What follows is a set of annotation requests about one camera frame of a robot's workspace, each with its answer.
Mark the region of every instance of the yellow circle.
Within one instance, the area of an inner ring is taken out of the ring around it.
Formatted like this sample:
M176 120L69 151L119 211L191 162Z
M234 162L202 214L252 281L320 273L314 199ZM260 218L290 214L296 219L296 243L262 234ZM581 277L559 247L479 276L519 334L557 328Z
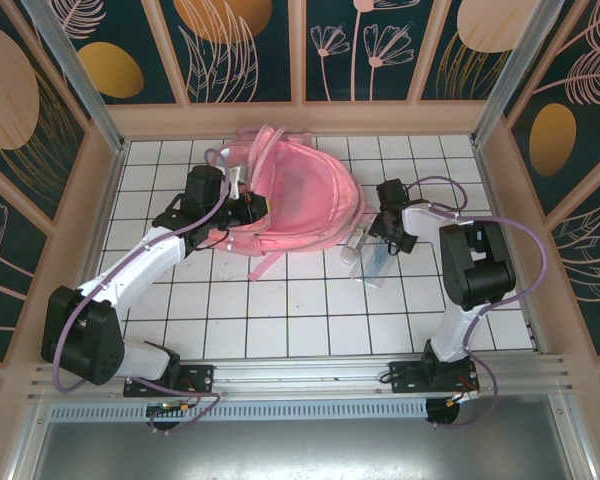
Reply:
M0 148L13 150L29 141L38 124L39 95L29 59L0 30Z
M564 105L550 103L533 122L529 154L536 172L550 177L569 160L576 143L576 119Z
M462 0L458 10L460 40L476 52L512 50L537 3L538 0Z
M142 91L142 70L120 47L94 42L82 47L78 56L99 92L115 98L129 98Z
M233 13L238 28L242 18L252 36L262 32L271 19L271 0L173 0L182 21L193 33L213 43L237 43L242 39L235 30L225 3Z

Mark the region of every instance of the pink backpack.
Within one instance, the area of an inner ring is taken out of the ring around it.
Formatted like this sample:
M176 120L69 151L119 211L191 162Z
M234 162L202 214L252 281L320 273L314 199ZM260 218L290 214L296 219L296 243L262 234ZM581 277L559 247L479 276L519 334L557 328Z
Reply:
M286 252L324 250L343 241L364 213L362 188L344 165L308 145L308 136L284 136L265 125L255 138L238 135L229 166L247 165L248 190L269 200L270 212L251 225L212 230L207 244L249 256L267 255L249 278L257 280Z

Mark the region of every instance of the transparent pink backpack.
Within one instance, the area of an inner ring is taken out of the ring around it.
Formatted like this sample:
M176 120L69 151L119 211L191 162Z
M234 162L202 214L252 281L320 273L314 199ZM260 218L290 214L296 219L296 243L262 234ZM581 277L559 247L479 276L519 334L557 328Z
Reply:
M212 230L206 244L249 256L267 255L249 278L257 280L286 252L324 250L346 239L365 210L362 188L344 165L309 145L308 136L284 135L265 125L238 134L228 149L230 167L247 165L248 190L269 200L270 212L251 225Z

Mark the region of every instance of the gray metal floor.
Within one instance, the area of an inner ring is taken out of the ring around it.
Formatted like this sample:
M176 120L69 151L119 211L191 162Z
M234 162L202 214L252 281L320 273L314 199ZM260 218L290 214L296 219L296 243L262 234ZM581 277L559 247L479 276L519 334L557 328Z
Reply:
M462 417L489 399L469 402ZM143 424L54 424L38 480L553 480L571 478L548 401L509 397L476 428L422 419L207 422L172 437Z

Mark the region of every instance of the white grid mat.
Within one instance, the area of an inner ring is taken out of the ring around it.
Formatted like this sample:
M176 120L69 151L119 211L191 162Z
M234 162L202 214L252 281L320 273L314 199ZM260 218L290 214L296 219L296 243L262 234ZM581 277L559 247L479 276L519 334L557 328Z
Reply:
M132 248L185 186L208 148L226 140L134 142L103 251L101 271ZM375 186L451 176L469 195L465 213L488 215L489 203L466 136L318 137L378 207ZM457 205L449 184L424 185L430 201ZM206 250L162 275L125 319L127 340L149 340L187 360L421 352L445 309L440 255L419 243L400 254L380 290L349 278L342 247L282 257L261 280L247 275L262 258ZM488 316L473 349L531 349L519 305Z

